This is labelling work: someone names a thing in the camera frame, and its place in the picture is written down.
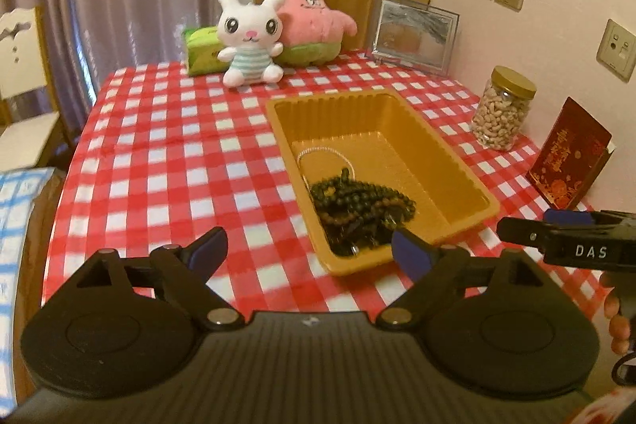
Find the right hand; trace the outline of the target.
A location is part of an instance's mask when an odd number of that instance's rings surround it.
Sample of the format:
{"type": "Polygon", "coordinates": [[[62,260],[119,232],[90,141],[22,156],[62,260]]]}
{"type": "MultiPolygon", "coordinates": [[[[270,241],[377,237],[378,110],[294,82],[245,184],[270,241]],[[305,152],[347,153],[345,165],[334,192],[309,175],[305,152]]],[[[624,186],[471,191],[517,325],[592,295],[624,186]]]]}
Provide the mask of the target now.
{"type": "Polygon", "coordinates": [[[609,320],[609,335],[612,339],[611,349],[619,356],[630,352],[630,320],[621,313],[621,302],[617,296],[615,279],[611,272],[603,272],[599,279],[601,286],[609,289],[604,302],[604,315],[609,320]]]}

